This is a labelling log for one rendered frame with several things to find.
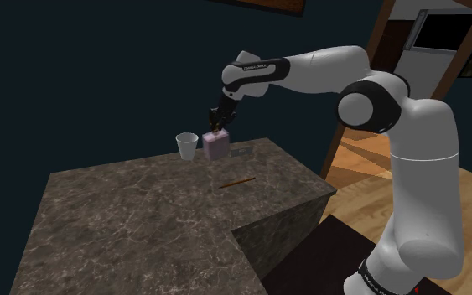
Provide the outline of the pink square bottle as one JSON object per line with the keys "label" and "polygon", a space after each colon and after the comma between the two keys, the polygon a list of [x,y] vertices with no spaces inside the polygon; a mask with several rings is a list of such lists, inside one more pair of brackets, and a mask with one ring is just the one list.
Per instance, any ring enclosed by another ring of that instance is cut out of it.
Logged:
{"label": "pink square bottle", "polygon": [[202,135],[205,157],[210,161],[226,157],[230,152],[230,135],[225,129]]}

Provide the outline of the white paper cup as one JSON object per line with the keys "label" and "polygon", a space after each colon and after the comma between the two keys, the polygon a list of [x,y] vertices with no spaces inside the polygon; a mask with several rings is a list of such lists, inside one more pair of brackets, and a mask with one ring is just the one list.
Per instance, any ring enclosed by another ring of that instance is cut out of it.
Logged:
{"label": "white paper cup", "polygon": [[176,137],[180,157],[185,161],[191,161],[195,156],[195,150],[199,137],[192,132],[182,132]]}

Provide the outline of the brown pencil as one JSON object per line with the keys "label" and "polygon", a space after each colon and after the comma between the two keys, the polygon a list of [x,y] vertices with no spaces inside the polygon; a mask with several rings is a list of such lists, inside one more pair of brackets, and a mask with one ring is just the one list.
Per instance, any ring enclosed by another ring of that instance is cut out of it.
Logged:
{"label": "brown pencil", "polygon": [[252,181],[252,180],[255,180],[256,178],[253,177],[253,178],[249,178],[249,179],[243,179],[243,180],[239,180],[239,181],[236,181],[236,182],[233,182],[233,183],[230,183],[230,184],[223,184],[219,187],[219,189],[223,189],[223,188],[227,188],[227,187],[231,187],[233,185],[237,185],[237,184],[242,184],[242,183],[245,183],[245,182],[248,182],[248,181]]}

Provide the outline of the dark robot stand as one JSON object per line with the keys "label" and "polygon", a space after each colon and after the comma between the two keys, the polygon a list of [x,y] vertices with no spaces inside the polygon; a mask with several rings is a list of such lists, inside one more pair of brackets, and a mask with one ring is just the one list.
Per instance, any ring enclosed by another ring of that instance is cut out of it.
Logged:
{"label": "dark robot stand", "polygon": [[375,243],[329,215],[263,279],[268,295],[344,295]]}

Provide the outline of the framed wall picture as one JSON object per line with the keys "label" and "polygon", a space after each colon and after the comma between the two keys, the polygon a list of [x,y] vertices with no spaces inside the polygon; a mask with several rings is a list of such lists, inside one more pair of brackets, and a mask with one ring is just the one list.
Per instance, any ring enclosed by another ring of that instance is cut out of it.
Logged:
{"label": "framed wall picture", "polygon": [[301,18],[306,0],[207,0]]}

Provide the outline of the brown wooden door frame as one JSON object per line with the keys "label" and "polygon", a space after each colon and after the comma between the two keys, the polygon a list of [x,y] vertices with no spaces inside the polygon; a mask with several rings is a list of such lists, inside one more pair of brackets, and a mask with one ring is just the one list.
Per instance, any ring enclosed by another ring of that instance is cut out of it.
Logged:
{"label": "brown wooden door frame", "polygon": [[[383,0],[366,52],[374,65],[389,61],[396,69],[413,22],[422,9],[472,9],[472,0]],[[433,81],[425,96],[442,100],[472,52],[472,26],[454,54],[410,52],[411,66],[431,65]],[[371,132],[354,132],[338,125],[320,177],[342,188],[390,169],[388,141]]]}

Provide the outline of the black window with grey frame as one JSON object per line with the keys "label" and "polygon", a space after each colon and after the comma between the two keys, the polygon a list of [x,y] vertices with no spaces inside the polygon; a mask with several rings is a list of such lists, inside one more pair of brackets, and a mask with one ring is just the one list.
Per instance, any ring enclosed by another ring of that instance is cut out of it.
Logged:
{"label": "black window with grey frame", "polygon": [[472,9],[421,9],[403,49],[453,55],[471,26]]}

